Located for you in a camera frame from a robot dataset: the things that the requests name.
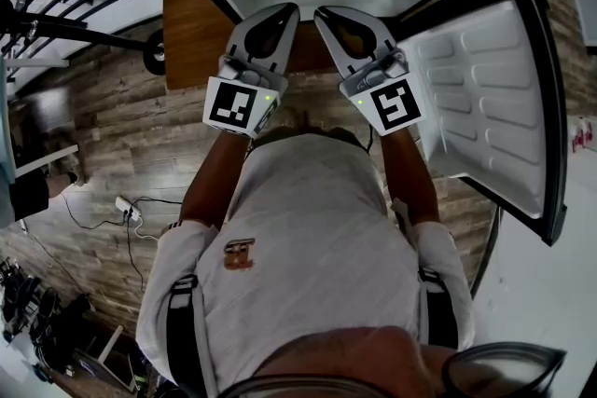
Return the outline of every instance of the mini refrigerator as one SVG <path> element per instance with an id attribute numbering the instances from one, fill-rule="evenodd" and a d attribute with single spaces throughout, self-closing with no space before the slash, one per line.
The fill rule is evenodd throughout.
<path id="1" fill-rule="evenodd" d="M 567 127 L 545 0 L 213 0 L 239 22 L 293 2 L 382 18 L 423 83 L 429 166 L 460 177 L 551 245 L 565 217 Z"/>

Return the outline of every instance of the shirt sleeve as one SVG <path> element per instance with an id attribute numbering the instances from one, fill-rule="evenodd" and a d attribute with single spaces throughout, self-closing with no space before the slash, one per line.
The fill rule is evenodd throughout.
<path id="1" fill-rule="evenodd" d="M 172 286 L 195 272 L 202 252 L 217 236 L 215 227 L 184 221 L 172 227 L 159 241 L 137 321 L 139 348 L 161 375 L 174 382 L 168 365 L 166 319 Z"/>
<path id="2" fill-rule="evenodd" d="M 436 272 L 450 293 L 458 326 L 458 348 L 466 349 L 475 338 L 473 301 L 454 239 L 445 226 L 432 222 L 413 226 L 412 235 L 419 251 L 420 265 Z"/>

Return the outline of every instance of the caster wheel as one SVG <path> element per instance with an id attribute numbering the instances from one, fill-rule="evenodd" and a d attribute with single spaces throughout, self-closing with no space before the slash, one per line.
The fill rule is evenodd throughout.
<path id="1" fill-rule="evenodd" d="M 143 52 L 143 63 L 146 69 L 153 75 L 164 75 L 166 73 L 163 30 L 158 30 L 146 41 L 146 50 Z"/>

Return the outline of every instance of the white power outlet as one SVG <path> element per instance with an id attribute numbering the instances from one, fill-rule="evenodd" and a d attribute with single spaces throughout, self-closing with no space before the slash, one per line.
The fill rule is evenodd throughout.
<path id="1" fill-rule="evenodd" d="M 116 207 L 119 208 L 124 213 L 129 213 L 129 211 L 132 211 L 131 219 L 133 221 L 138 221 L 139 218 L 141 217 L 141 211 L 139 211 L 137 208 L 135 208 L 132 204 L 130 204 L 122 196 L 116 197 Z"/>

